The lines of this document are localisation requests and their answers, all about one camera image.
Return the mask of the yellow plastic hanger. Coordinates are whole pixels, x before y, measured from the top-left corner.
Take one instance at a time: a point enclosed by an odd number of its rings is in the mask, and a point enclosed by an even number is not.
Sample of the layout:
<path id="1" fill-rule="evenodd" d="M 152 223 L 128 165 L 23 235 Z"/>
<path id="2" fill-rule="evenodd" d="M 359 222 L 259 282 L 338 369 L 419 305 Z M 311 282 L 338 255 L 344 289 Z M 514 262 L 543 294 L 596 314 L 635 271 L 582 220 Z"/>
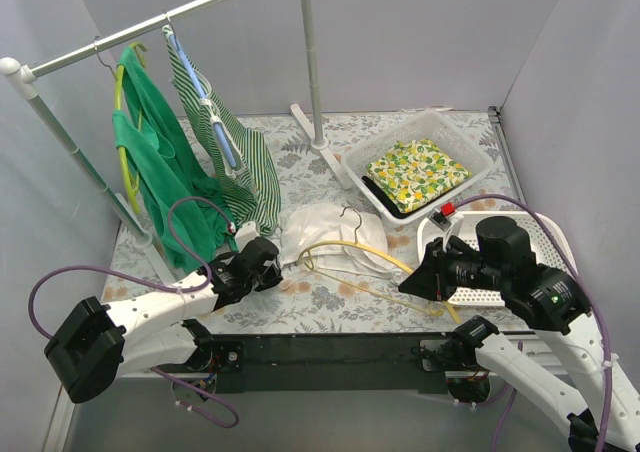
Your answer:
<path id="1" fill-rule="evenodd" d="M 316 271 L 321 275 L 342 283 L 343 285 L 356 288 L 359 291 L 365 292 L 377 298 L 401 305 L 405 308 L 417 311 L 430 317 L 441 317 L 444 314 L 448 314 L 455 324 L 459 325 L 462 323 L 458 312 L 455 310 L 454 306 L 448 302 L 443 302 L 441 306 L 427 305 L 426 307 L 421 307 L 412 302 L 398 299 L 389 294 L 376 292 L 365 286 L 360 286 L 355 283 L 340 279 L 337 276 L 325 273 L 325 267 L 321 266 L 318 262 L 321 255 L 313 255 L 313 252 L 316 249 L 333 248 L 334 252 L 331 253 L 331 256 L 344 255 L 349 260 L 360 264 L 363 268 L 370 269 L 375 275 L 379 275 L 383 279 L 389 281 L 393 280 L 393 273 L 391 272 L 392 269 L 397 269 L 404 273 L 406 276 L 409 276 L 414 272 L 414 269 L 412 267 L 401 262 L 397 258 L 392 257 L 388 253 L 371 247 L 370 245 L 361 243 L 357 238 L 358 228 L 359 226 L 354 229 L 353 241 L 325 240 L 309 245 L 308 247 L 300 251 L 297 262 L 302 262 L 311 271 Z"/>

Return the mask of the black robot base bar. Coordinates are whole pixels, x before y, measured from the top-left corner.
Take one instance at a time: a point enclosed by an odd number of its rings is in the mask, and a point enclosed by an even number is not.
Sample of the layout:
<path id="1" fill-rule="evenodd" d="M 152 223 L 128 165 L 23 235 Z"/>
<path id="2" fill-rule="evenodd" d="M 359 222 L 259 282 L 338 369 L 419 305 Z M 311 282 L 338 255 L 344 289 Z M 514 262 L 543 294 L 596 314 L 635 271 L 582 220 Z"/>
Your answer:
<path id="1" fill-rule="evenodd" d="M 448 333 L 217 335 L 204 342 L 221 393 L 415 391 L 484 402 L 490 373 Z"/>

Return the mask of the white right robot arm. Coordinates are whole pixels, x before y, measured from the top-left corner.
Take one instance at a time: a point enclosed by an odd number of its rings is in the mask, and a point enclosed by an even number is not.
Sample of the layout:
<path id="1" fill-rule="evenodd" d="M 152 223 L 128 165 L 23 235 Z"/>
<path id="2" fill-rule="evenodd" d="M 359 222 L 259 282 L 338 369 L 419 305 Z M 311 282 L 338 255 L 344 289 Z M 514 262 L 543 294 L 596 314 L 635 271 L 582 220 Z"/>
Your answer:
<path id="1" fill-rule="evenodd" d="M 528 232 L 509 216 L 477 221 L 475 236 L 468 244 L 446 232 L 427 243 L 400 291 L 431 301 L 461 288 L 496 292 L 535 337 L 519 348 L 476 315 L 438 347 L 424 347 L 425 363 L 499 376 L 553 421 L 573 451 L 638 450 L 639 393 L 605 350 L 595 308 L 576 280 L 540 263 Z"/>

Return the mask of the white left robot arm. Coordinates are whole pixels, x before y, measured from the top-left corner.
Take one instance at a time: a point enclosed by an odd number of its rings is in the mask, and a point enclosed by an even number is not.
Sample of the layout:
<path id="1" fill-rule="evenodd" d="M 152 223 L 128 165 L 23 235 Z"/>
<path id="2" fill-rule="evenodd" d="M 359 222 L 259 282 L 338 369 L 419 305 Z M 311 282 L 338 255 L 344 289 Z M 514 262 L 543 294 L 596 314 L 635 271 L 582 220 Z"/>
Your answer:
<path id="1" fill-rule="evenodd" d="M 203 371 L 212 362 L 212 339 L 197 316 L 278 285 L 278 256 L 273 242 L 257 237 L 175 283 L 172 292 L 106 304 L 84 299 L 53 334 L 45 356 L 75 404 L 94 399 L 119 376 L 154 366 Z"/>

